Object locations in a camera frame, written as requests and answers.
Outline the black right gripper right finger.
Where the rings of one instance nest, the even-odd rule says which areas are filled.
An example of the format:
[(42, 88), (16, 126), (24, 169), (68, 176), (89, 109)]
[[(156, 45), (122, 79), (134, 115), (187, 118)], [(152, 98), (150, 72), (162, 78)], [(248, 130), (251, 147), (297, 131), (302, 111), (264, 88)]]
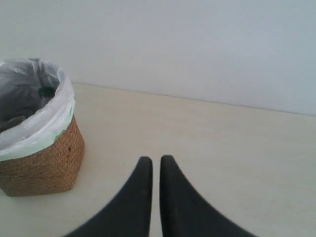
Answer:
[(211, 206), (171, 155), (160, 161), (159, 206), (164, 237), (254, 236)]

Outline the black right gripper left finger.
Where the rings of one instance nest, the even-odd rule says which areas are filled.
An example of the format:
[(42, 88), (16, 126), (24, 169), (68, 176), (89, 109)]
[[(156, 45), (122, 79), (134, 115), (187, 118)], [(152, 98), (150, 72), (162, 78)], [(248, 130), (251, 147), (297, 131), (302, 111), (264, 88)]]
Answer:
[(152, 211), (153, 163), (139, 158), (115, 197), (68, 237), (148, 237)]

